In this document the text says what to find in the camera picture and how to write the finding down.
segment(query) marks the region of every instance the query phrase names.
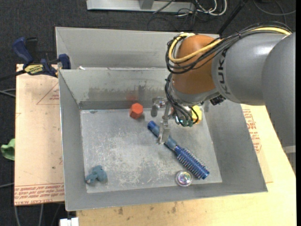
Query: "blue clamp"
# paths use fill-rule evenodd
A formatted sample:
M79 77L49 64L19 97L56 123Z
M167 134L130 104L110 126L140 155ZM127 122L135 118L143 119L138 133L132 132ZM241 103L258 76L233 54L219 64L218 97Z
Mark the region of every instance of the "blue clamp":
M25 46L25 38L21 37L17 39L12 46L14 52L21 58L25 60L23 65L23 70L28 73L29 75L50 75L53 77L57 77L57 69L53 68L51 65L48 64L47 60L41 59L39 64L33 64L33 58L31 54L28 52ZM52 62L61 62L62 69L70 69L71 63L69 60L68 55L60 54L58 59Z

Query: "floor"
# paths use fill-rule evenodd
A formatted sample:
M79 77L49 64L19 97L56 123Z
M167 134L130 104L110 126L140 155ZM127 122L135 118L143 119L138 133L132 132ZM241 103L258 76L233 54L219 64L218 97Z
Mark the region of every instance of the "floor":
M12 50L19 37L37 37L37 58L56 57L54 28L93 27L139 31L193 31L217 33L242 0L227 0L221 16L201 14L195 19L174 14L128 11L87 11L87 0L0 0L0 77L15 72L15 64L23 63ZM223 31L231 34L259 22L277 21L296 31L296 0L249 0ZM15 78L0 81L0 91L16 87ZM0 145L15 137L15 99L0 93ZM0 225L56 226L60 218L72 217L64 204L13 205L14 187L1 186L14 182L14 161L0 155Z

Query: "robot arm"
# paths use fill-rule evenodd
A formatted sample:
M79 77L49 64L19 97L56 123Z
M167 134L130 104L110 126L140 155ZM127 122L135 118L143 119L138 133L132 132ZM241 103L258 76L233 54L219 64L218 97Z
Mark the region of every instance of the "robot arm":
M282 146L295 146L295 37L285 27L257 25L217 39L174 38L166 53L166 97L175 121L192 126L192 107L207 100L266 105Z

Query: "gray robot arm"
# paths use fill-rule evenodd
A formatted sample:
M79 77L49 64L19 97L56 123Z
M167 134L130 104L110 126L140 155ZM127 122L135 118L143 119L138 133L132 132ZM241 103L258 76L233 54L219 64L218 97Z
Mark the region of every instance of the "gray robot arm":
M203 53L179 64L175 59L173 70L169 68L173 75L167 93L186 107L215 98L266 105L282 146L294 151L295 37L295 32L255 32L235 43L226 43L210 60L200 60L193 69L189 65ZM199 44L204 39L207 40L188 36L179 46L177 58L202 49Z

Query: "yellow clamp label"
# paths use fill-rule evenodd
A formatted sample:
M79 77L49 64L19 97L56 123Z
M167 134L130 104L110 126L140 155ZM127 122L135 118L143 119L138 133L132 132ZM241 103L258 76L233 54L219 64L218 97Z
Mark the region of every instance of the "yellow clamp label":
M33 64L33 65L28 65L24 70L27 73L34 74L34 73L43 71L43 67L44 66L41 64Z

